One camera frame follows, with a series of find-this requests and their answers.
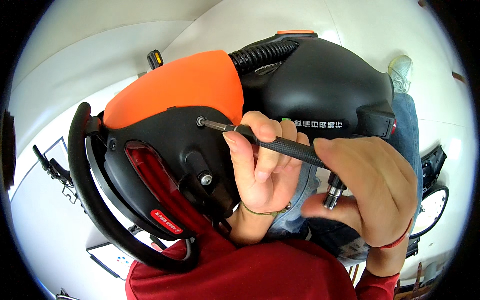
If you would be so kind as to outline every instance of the screwdriver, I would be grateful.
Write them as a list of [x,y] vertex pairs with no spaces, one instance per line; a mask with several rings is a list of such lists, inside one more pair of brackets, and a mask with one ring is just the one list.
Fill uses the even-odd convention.
[[[255,134],[253,134],[253,131],[248,126],[235,126],[231,124],[225,125],[222,123],[207,120],[203,116],[199,116],[197,118],[197,126],[206,126],[208,128],[213,128],[222,132],[235,131],[243,135],[251,144],[296,158],[317,167],[328,169],[323,163],[323,161],[318,158],[312,146],[307,146],[281,137],[276,137],[273,142],[262,142],[255,136]],[[347,187],[345,186],[345,184],[343,184],[342,180],[338,177],[338,175],[336,175],[334,172],[331,172],[328,178],[327,195],[323,203],[324,207],[328,209],[333,209],[336,205],[338,198],[346,189]]]

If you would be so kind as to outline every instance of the screw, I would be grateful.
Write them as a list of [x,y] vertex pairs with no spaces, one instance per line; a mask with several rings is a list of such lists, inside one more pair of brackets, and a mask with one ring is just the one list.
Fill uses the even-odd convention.
[[206,120],[205,117],[199,116],[197,118],[197,126],[199,126],[199,127],[203,126],[204,125],[203,121],[205,121],[205,120]]
[[115,151],[115,149],[117,149],[117,140],[116,139],[111,139],[109,147],[110,147],[110,150]]
[[202,185],[209,185],[210,183],[212,183],[212,180],[212,175],[204,175],[202,179],[200,179],[200,183]]

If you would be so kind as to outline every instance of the mirror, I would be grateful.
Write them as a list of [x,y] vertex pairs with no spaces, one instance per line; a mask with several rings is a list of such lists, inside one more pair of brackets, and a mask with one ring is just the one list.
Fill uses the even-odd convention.
[[427,233],[437,224],[444,212],[447,199],[448,188],[446,186],[434,189],[423,198],[410,239],[415,239]]

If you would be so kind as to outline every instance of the red shirt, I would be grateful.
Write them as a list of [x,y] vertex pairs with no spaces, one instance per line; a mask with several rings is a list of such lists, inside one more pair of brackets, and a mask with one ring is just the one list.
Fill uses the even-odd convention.
[[[398,274],[376,277],[365,270],[356,288],[345,267],[306,240],[242,248],[215,231],[198,237],[198,265],[187,273],[156,270],[135,261],[126,280],[129,300],[166,299],[393,299]],[[185,256],[185,242],[163,251]]]

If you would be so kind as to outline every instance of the corrugated black hose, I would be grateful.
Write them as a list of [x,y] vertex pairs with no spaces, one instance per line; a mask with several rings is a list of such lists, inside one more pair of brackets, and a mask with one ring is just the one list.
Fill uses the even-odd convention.
[[263,66],[286,60],[298,44],[294,41],[277,41],[246,47],[230,53],[233,65],[239,75],[254,71]]

